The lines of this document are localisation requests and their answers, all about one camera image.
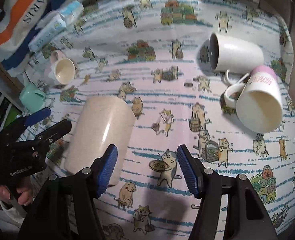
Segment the silver bolt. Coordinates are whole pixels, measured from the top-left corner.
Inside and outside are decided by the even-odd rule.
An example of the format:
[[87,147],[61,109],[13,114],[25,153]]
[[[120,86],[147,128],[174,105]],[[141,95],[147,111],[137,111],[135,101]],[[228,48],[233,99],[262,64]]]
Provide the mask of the silver bolt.
[[82,170],[82,173],[83,174],[89,174],[91,172],[91,169],[90,168],[84,168],[83,170]]
[[213,170],[212,170],[211,168],[205,168],[205,169],[204,169],[204,172],[205,172],[206,174],[211,175],[211,174],[213,173]]
[[246,180],[246,175],[244,175],[244,174],[239,174],[239,179],[241,179],[241,180]]
[[49,180],[55,180],[57,178],[57,176],[55,174],[52,174],[49,176]]

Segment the navy blue stripe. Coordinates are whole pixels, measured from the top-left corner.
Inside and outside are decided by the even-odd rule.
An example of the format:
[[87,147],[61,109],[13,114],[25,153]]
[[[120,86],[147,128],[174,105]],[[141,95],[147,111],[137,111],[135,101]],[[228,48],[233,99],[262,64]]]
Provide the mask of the navy blue stripe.
[[[49,11],[58,9],[66,0],[51,0],[50,3],[46,6],[44,13],[42,14],[42,19]],[[30,41],[36,36],[39,30],[35,30],[35,25],[30,30],[28,35],[25,37],[24,41],[20,45],[19,48],[15,51],[15,53],[6,60],[2,61],[3,67],[6,70],[10,68],[17,67],[25,58],[25,55],[29,52],[28,44]]]

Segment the green cup handle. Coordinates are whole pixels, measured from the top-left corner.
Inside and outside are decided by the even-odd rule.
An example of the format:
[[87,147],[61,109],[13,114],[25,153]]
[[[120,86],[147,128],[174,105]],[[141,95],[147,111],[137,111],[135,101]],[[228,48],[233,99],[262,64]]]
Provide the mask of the green cup handle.
[[39,95],[42,99],[45,99],[45,93],[39,89],[33,91],[35,94]]

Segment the cat print tablecloth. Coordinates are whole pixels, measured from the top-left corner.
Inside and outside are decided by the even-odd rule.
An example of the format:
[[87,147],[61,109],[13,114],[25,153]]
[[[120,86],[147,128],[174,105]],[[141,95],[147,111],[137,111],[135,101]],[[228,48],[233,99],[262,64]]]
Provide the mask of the cat print tablecloth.
[[[51,145],[48,168],[33,176],[35,191],[49,174],[67,175],[64,149],[86,98],[113,95],[129,104],[137,121],[120,182],[95,200],[107,239],[189,237],[200,200],[182,177],[176,158],[180,144],[219,174],[246,174],[277,233],[289,227],[295,220],[295,108],[287,93],[293,51],[286,27],[232,0],[108,0],[92,10],[86,8],[73,29],[36,54],[27,70],[46,89],[42,71],[55,49],[78,69],[65,90],[47,90],[51,116],[21,137],[32,139],[63,118],[73,124]],[[251,132],[225,105],[226,85],[209,64],[212,32],[262,48],[282,93],[283,121],[274,132]],[[223,196],[216,239],[223,237],[226,210]],[[75,230],[72,199],[69,213]]]

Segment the mug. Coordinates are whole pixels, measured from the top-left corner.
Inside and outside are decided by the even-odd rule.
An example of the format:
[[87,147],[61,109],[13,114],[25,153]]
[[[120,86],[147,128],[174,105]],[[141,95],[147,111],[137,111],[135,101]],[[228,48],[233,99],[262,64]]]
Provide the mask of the mug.
[[29,83],[20,93],[22,104],[32,113],[42,108],[45,93],[37,88],[33,83]]
[[210,65],[214,72],[245,74],[263,65],[263,52],[252,42],[212,33],[209,45]]
[[47,85],[67,85],[75,76],[73,61],[60,50],[54,50],[50,56],[51,65],[44,71],[44,81]]
[[[236,92],[240,92],[240,96],[231,102],[230,95]],[[282,121],[282,98],[277,75],[267,66],[255,68],[246,84],[230,86],[224,93],[224,99],[227,106],[235,103],[239,120],[254,132],[272,132]]]

